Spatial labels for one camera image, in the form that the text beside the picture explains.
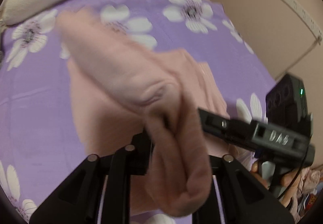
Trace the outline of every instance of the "black cable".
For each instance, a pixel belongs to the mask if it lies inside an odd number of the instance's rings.
[[[299,174],[301,173],[302,169],[303,169],[303,165],[304,165],[304,162],[305,162],[305,159],[307,157],[307,152],[308,152],[308,147],[307,147],[307,150],[306,150],[306,153],[305,153],[305,156],[302,160],[302,163],[301,163],[301,166],[299,167],[295,177],[293,178],[292,182],[290,182],[290,184],[287,186],[287,188],[284,190],[284,192],[282,194],[280,194],[280,196],[277,198],[278,200],[280,200],[285,194],[286,192],[291,188],[291,186],[294,184],[294,182],[296,181],[297,177],[299,176]]]

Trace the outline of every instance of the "camera lens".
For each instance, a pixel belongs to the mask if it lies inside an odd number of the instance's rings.
[[[280,104],[280,94],[279,93],[277,93],[275,95],[274,104],[275,104],[275,106],[279,106],[279,104]]]
[[[271,100],[269,100],[268,103],[267,103],[268,109],[271,109],[271,106],[272,106],[272,102],[271,102]]]
[[[288,86],[286,86],[285,88],[284,88],[284,97],[288,97],[288,95],[289,95],[289,87]]]

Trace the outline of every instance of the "purple bedsheet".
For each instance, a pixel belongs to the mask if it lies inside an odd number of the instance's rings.
[[[85,158],[69,97],[68,52],[53,29],[65,9],[88,6],[155,52],[185,48],[207,61],[231,116],[265,120],[274,80],[242,40],[220,4],[201,0],[68,0],[8,28],[0,70],[0,183],[28,221],[33,211]],[[190,223],[146,213],[140,224]]]

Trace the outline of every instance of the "person's hand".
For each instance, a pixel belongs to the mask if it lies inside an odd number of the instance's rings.
[[[290,173],[287,173],[286,175],[283,176],[281,185],[283,187],[288,187],[288,185],[292,182],[293,178],[295,177],[296,173],[298,170],[294,170]],[[269,184],[267,183],[266,180],[264,180],[259,174],[258,174],[258,161],[256,161],[252,167],[251,167],[251,174],[261,183],[264,185],[265,188],[269,188]],[[293,185],[290,187],[290,189],[287,190],[286,194],[284,195],[283,199],[281,200],[281,203],[283,204],[284,207],[287,207],[288,204],[290,203],[291,198],[296,194],[297,192],[297,187],[300,181],[300,174],[293,183]]]

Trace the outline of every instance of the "white power strip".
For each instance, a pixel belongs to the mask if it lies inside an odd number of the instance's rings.
[[[297,2],[296,0],[282,0],[284,1],[308,26],[315,38],[320,38],[319,42],[322,41],[322,30],[309,15],[309,13]]]

